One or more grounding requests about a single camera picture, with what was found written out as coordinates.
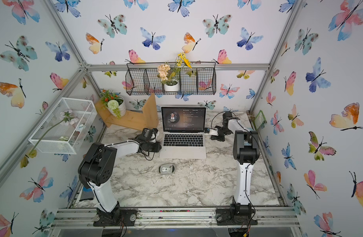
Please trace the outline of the grey wireless mouse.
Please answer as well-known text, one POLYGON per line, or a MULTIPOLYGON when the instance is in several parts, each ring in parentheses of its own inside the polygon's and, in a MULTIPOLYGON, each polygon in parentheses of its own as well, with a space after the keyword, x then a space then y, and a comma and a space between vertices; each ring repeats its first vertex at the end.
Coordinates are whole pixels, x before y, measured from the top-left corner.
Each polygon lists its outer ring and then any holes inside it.
POLYGON ((161 175, 171 175, 175 172, 175 170, 176 167, 174 164, 164 164, 159 167, 158 172, 161 175))

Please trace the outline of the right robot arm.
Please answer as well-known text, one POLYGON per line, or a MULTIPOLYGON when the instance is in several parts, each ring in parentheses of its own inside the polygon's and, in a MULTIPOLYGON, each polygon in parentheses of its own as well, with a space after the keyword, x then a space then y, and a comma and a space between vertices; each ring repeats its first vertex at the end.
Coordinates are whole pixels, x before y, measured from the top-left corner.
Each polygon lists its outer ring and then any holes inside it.
POLYGON ((225 141, 227 135, 234 135, 233 158, 237 162, 237 185, 233 202, 238 205, 249 205, 251 176, 254 165, 260 157, 259 134, 246 125, 232 111, 220 113, 222 126, 209 129, 211 140, 225 141))

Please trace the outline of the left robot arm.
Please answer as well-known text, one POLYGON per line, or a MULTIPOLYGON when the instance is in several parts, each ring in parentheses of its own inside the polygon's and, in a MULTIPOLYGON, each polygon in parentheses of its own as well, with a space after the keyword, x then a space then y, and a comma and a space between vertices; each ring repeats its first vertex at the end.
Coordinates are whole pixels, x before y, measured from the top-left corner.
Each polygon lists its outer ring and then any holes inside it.
POLYGON ((91 145, 78 168, 78 175, 82 185, 92 190, 101 211, 115 213, 119 209, 110 184, 116 159, 136 153, 145 157, 158 153, 161 150, 160 142, 156 141, 158 135, 158 129, 145 128, 135 138, 123 142, 91 145))

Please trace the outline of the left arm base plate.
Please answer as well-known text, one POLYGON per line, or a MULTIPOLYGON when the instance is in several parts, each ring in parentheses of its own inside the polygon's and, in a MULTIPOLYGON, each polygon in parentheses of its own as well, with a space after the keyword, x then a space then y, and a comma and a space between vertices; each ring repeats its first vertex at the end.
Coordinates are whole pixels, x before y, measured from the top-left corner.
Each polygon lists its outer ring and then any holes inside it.
POLYGON ((137 219, 138 211, 135 209, 115 209, 112 213, 97 209, 98 220, 94 221, 94 227, 124 226, 133 227, 137 219))

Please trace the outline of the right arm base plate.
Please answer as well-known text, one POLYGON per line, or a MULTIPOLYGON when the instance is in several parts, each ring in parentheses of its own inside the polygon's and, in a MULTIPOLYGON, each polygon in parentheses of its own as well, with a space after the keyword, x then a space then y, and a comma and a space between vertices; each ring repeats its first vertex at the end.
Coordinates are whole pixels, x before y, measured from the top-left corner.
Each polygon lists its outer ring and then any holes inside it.
POLYGON ((216 209, 215 217, 219 226, 258 225, 258 221, 253 215, 254 210, 250 206, 241 205, 230 208, 218 208, 216 209))

